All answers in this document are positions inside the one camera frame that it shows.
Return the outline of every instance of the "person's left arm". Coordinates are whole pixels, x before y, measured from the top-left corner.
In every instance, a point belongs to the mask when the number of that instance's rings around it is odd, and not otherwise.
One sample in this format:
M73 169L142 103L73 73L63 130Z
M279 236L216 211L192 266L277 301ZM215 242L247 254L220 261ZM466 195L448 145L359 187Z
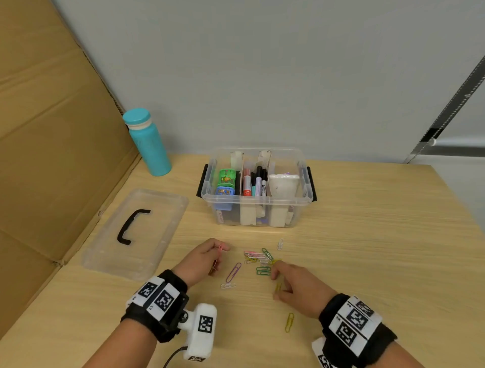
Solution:
M172 272L187 286L187 289L202 281L222 262L222 252L229 246L217 239L208 239L195 247ZM101 347L87 361L83 368L146 368L150 361L157 338L141 323L124 319L106 339Z

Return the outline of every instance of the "hand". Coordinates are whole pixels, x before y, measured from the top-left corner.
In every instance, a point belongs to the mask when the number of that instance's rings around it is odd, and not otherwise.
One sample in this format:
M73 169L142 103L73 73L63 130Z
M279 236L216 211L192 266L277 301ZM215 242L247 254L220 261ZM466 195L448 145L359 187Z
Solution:
M292 306L307 317L318 318L337 295L334 289L304 267L277 261L271 269L271 280L276 280L280 273L285 277L286 290L275 292L273 299Z
M190 288L202 281L202 279L209 274L214 261L216 261L214 268L217 271L222 262L222 251L228 250L230 250L230 246L226 243L214 238L207 239L205 242L192 249L190 253L172 269L172 272L180 277L187 284L187 287Z

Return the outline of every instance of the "person's right arm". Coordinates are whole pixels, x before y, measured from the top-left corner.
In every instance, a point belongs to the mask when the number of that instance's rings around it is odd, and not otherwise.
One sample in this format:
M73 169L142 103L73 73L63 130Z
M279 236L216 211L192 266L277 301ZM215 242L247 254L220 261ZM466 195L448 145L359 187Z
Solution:
M337 292L304 267L278 261L273 265L271 279L284 277L286 290L275 292L274 299L295 308L301 314L318 319ZM401 345L392 342L372 368L423 368Z

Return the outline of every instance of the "blue water bottle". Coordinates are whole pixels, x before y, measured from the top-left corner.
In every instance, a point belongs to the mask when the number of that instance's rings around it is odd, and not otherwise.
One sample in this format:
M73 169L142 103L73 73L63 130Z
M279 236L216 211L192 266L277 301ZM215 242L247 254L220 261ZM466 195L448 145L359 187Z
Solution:
M128 110L123 114L123 120L128 125L129 134L148 166L150 174L153 176L167 174L172 169L172 165L168 160L158 129L155 124L152 124L150 112L143 108Z

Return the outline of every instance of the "cardboard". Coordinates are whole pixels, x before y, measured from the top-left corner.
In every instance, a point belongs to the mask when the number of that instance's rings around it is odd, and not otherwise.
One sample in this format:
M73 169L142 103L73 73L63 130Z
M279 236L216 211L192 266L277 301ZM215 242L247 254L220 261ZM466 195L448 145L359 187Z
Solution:
M138 151L49 0L0 2L0 55L3 336L81 246Z

